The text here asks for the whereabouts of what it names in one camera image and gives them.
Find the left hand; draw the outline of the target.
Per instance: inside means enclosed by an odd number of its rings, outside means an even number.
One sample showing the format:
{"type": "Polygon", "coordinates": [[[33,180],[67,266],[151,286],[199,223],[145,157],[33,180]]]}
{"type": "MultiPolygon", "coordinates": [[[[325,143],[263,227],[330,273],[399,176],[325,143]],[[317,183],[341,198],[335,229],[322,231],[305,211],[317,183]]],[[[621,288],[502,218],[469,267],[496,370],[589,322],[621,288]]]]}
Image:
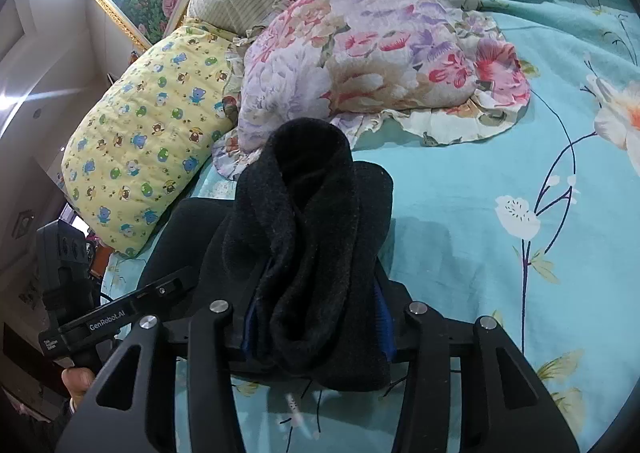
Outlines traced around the left hand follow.
{"type": "Polygon", "coordinates": [[[62,381],[70,395],[70,410],[75,413],[96,379],[91,369],[70,367],[62,372],[62,381]]]}

